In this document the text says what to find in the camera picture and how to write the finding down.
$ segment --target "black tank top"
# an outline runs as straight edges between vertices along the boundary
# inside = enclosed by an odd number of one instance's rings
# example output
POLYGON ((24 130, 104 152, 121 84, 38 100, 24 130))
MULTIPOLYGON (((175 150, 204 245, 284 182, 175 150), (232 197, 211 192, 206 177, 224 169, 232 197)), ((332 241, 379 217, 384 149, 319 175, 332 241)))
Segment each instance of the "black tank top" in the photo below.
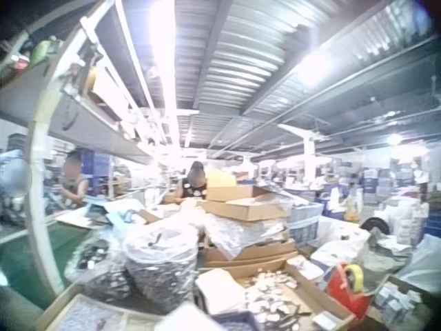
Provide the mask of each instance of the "black tank top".
POLYGON ((199 188, 194 188, 188 182, 188 179, 184 178, 182 180, 182 191, 183 198, 202 198, 205 200, 205 196, 207 195, 207 183, 202 185, 199 188))

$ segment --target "tape roll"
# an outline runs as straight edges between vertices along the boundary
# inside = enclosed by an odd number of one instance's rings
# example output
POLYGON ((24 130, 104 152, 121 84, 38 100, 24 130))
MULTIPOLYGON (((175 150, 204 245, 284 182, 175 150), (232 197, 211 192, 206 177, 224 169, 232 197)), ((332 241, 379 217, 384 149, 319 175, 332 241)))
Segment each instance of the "tape roll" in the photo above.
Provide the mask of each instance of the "tape roll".
POLYGON ((363 271, 360 266, 349 264, 344 270, 352 292, 354 294, 361 293, 363 291, 363 271))

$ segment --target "overhead shelf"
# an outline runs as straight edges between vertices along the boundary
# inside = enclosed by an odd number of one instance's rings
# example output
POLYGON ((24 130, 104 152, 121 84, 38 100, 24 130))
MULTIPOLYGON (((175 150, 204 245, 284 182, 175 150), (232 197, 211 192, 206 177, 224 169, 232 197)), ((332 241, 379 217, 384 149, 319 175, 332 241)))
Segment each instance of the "overhead shelf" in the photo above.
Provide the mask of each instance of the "overhead shelf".
MULTIPOLYGON (((47 69, 47 63, 41 64, 24 72, 0 90, 0 118, 25 127, 32 122, 40 85, 47 69)), ((126 139, 118 122, 88 97, 74 101, 64 94, 52 116, 49 135, 137 163, 151 164, 154 160, 146 148, 136 141, 126 139), (79 114, 73 125, 63 130, 67 119, 72 119, 77 112, 79 114)))

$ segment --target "green conveyor belt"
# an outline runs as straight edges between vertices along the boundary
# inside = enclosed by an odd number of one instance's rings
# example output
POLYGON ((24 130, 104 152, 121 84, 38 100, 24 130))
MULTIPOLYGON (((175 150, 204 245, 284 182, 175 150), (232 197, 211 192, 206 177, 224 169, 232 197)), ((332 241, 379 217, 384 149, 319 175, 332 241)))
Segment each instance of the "green conveyor belt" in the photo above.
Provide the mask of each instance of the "green conveyor belt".
MULTIPOLYGON (((65 265, 89 230, 61 223, 50 225, 48 230, 55 261, 67 286, 70 283, 63 276, 65 265)), ((51 304, 52 299, 40 281, 32 260, 28 236, 0 245, 0 268, 6 275, 10 287, 27 300, 42 309, 51 304)))

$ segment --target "person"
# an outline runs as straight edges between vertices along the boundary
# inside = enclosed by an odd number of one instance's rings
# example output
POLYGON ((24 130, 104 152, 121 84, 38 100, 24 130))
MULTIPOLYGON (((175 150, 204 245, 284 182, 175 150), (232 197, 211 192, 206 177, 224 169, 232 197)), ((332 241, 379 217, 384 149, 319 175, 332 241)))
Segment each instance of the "person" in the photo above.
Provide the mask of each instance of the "person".
POLYGON ((73 150, 68 153, 63 165, 64 176, 61 185, 54 188, 61 191, 65 205, 83 205, 83 198, 88 192, 89 181, 81 174, 81 154, 73 150))
POLYGON ((174 201, 181 204, 188 198, 205 199, 207 194, 207 179, 205 178, 204 165, 193 162, 187 178, 179 181, 178 187, 174 191, 174 201))

